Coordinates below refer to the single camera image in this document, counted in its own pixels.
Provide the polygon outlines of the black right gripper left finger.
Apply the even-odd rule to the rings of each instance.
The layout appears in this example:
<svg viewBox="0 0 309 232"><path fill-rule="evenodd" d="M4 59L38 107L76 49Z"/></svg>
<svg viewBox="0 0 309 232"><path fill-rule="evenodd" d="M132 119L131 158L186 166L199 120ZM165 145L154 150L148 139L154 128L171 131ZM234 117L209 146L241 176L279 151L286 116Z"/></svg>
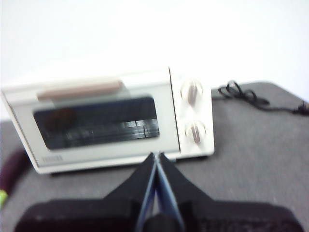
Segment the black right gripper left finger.
<svg viewBox="0 0 309 232"><path fill-rule="evenodd" d="M151 191L155 155L104 198L55 199L29 207L16 232L132 232Z"/></svg>

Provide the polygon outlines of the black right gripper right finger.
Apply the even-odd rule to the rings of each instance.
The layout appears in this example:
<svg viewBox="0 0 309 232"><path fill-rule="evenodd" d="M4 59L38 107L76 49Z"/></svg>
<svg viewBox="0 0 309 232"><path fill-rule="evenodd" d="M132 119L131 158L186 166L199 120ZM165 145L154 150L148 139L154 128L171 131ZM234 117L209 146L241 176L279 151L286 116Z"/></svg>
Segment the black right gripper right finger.
<svg viewBox="0 0 309 232"><path fill-rule="evenodd" d="M286 207L261 202L216 200L190 182L160 153L158 171L187 232L302 232Z"/></svg>

